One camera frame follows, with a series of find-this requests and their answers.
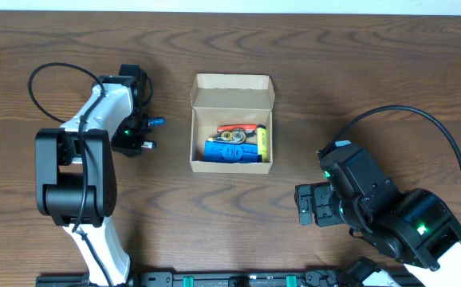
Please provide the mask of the cardboard box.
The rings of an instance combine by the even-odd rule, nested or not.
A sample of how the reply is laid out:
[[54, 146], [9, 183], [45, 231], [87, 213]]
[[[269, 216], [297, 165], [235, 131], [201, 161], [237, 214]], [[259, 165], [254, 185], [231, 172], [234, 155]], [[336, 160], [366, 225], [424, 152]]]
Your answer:
[[[274, 86], [267, 75], [196, 75], [191, 96], [191, 151], [193, 172], [267, 174], [273, 165]], [[256, 124], [266, 127], [268, 161], [263, 163], [216, 163], [203, 160], [207, 140], [217, 127]], [[247, 140], [257, 143], [257, 136]]]

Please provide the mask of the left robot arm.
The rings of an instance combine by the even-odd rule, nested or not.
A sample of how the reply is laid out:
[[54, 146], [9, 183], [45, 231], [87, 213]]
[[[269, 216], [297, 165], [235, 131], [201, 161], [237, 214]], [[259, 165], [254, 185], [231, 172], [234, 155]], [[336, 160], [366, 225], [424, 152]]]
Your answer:
[[94, 77], [91, 96], [58, 128], [35, 137], [37, 208], [75, 241], [89, 269], [79, 286], [138, 286], [130, 256], [120, 243], [112, 213], [117, 198], [112, 154], [142, 155], [150, 120], [144, 108], [152, 82], [138, 65]]

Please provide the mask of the blue plastic block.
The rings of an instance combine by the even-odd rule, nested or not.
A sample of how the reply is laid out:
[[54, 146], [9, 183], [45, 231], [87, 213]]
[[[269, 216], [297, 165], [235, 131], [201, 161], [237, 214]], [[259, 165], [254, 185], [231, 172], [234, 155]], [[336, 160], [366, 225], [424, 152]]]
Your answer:
[[258, 154], [258, 147], [255, 144], [207, 141], [204, 147], [203, 160], [216, 163], [260, 163], [262, 157]]

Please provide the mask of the black whiteboard marker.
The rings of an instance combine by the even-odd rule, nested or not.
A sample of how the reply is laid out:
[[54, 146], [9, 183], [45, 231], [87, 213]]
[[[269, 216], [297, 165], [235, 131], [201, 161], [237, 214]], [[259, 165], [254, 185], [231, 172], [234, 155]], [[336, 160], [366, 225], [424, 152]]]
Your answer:
[[153, 142], [153, 141], [145, 141], [142, 144], [142, 148], [155, 149], [156, 148], [156, 143]]

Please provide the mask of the yellow highlighter pen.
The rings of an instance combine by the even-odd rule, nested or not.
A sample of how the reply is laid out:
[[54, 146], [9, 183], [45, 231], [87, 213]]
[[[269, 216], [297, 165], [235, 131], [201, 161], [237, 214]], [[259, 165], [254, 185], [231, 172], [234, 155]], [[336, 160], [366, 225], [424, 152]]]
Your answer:
[[264, 125], [258, 125], [256, 129], [257, 136], [257, 148], [258, 155], [261, 158], [263, 163], [268, 161], [268, 149], [267, 149], [267, 137], [266, 137], [266, 127]]

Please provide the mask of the blue whiteboard marker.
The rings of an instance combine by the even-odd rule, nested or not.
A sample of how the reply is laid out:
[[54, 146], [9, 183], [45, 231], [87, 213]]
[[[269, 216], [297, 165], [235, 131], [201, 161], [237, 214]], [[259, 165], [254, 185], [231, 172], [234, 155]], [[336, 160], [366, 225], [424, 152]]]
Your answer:
[[156, 118], [150, 118], [148, 120], [148, 125], [149, 126], [159, 126], [165, 124], [165, 118], [164, 117], [156, 117]]

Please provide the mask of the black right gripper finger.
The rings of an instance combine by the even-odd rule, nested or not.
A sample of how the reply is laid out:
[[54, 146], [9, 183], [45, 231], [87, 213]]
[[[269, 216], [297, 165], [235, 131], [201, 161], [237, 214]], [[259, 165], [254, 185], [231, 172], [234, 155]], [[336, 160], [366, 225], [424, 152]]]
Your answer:
[[295, 187], [295, 201], [310, 200], [313, 197], [313, 184], [299, 184]]
[[310, 201], [299, 201], [297, 204], [299, 222], [302, 226], [313, 224], [312, 204]]

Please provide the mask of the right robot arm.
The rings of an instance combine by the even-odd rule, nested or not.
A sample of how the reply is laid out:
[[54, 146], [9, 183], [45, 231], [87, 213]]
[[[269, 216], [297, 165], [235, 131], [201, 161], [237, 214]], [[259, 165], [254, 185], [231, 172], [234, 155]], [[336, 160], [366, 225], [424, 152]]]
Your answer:
[[368, 151], [349, 141], [319, 155], [325, 181], [295, 187], [303, 226], [346, 225], [425, 286], [461, 286], [461, 223], [437, 195], [402, 192]]

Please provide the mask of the correction tape dispenser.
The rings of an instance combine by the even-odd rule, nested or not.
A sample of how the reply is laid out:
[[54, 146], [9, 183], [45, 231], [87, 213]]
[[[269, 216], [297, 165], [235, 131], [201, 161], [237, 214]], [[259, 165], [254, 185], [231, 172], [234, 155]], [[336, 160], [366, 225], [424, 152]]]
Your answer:
[[223, 131], [218, 136], [209, 138], [208, 141], [222, 144], [242, 144], [246, 138], [247, 135], [244, 130], [234, 129]]

